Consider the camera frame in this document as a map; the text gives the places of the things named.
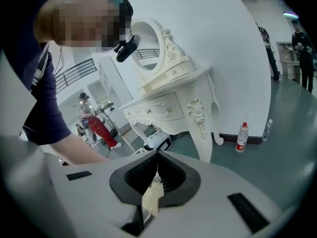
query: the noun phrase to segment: drawer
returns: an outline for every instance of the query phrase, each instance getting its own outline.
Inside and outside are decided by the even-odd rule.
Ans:
[[[124,115],[127,118],[148,117],[165,121],[184,118],[174,92],[127,108],[124,110]]]

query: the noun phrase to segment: oval mirror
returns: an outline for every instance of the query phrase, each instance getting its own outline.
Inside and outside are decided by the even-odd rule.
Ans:
[[[132,34],[141,37],[138,49],[134,52],[133,59],[146,70],[153,70],[159,61],[159,39],[152,28],[146,22],[136,22],[132,27]]]

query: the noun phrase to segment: white shoes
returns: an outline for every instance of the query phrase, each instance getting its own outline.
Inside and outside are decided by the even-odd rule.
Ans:
[[[121,142],[117,142],[117,144],[115,146],[110,147],[110,150],[114,149],[114,148],[118,148],[122,145]]]

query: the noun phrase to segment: person in red pants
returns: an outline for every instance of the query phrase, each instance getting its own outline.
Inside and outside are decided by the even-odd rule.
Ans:
[[[90,107],[87,104],[87,99],[89,96],[86,93],[81,93],[79,96],[81,105],[79,108],[80,117],[82,119],[85,119],[88,121],[89,128],[102,137],[104,141],[107,143],[107,145],[110,147],[110,149],[118,148],[122,145],[122,143],[115,141],[108,129],[105,127],[105,125],[97,118],[93,113],[91,113]]]

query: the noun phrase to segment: red pants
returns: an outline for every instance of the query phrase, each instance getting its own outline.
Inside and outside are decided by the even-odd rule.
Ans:
[[[109,147],[113,147],[117,144],[117,141],[111,137],[109,130],[97,117],[89,118],[88,126],[94,133],[102,137]]]

